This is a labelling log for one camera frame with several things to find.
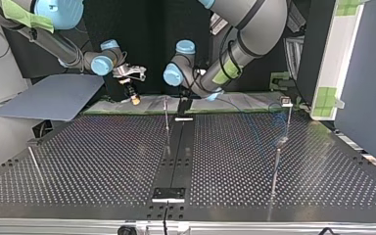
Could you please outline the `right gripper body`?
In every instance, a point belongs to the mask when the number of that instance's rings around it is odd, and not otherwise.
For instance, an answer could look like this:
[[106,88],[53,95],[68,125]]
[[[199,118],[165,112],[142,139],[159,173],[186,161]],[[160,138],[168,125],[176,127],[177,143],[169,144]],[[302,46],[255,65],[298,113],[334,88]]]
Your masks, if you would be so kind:
[[139,92],[137,91],[137,88],[136,88],[135,84],[133,83],[133,81],[131,79],[129,79],[129,78],[126,79],[122,83],[122,85],[124,87],[124,92],[125,92],[127,97],[129,97],[131,99],[140,98]]

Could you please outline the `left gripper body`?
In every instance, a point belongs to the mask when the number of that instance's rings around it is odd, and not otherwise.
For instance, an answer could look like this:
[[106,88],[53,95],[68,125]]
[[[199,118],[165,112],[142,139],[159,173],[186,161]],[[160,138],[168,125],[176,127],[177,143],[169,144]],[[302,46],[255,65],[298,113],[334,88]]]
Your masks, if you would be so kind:
[[192,105],[192,99],[187,96],[182,96],[179,99],[179,103],[177,106],[177,115],[179,117],[183,117],[185,113],[190,110],[191,105]]

